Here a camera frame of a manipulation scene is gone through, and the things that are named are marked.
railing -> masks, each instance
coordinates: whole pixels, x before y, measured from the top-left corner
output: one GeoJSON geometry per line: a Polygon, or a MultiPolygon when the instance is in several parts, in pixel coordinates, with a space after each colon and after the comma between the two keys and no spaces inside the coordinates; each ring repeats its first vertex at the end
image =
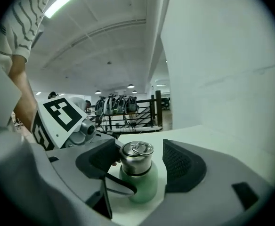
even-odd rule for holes
{"type": "Polygon", "coordinates": [[[155,92],[156,98],[154,95],[151,96],[151,99],[148,100],[138,100],[137,105],[139,107],[137,112],[126,113],[126,114],[117,114],[117,115],[104,115],[100,120],[100,116],[96,116],[94,107],[91,106],[87,110],[89,119],[94,121],[96,127],[101,127],[103,131],[108,131],[108,129],[132,129],[132,132],[137,132],[137,128],[140,127],[153,127],[159,126],[162,127],[162,99],[161,91],[158,90],[155,92]]]}

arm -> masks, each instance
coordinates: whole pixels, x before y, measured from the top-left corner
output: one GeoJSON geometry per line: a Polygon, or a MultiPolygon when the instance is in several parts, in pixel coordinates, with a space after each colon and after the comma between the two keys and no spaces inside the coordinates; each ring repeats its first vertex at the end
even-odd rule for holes
{"type": "Polygon", "coordinates": [[[25,58],[21,55],[13,55],[9,77],[22,92],[21,98],[14,109],[14,113],[24,126],[31,131],[31,123],[36,109],[36,100],[25,72],[25,58]]]}

ceiling light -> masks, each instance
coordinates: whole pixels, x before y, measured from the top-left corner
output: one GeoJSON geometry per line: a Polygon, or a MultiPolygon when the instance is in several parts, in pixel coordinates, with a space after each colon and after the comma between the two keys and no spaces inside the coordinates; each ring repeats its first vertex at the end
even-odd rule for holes
{"type": "Polygon", "coordinates": [[[63,7],[70,0],[56,0],[44,13],[45,16],[51,18],[61,7],[63,7]]]}

green bottle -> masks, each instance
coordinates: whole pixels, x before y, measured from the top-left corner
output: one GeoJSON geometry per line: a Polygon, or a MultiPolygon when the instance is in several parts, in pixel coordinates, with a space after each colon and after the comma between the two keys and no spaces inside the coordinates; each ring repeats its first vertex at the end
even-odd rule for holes
{"type": "Polygon", "coordinates": [[[137,193],[129,198],[132,202],[146,203],[152,200],[157,192],[158,171],[151,160],[154,148],[146,142],[134,141],[120,148],[121,180],[131,183],[137,193]]]}

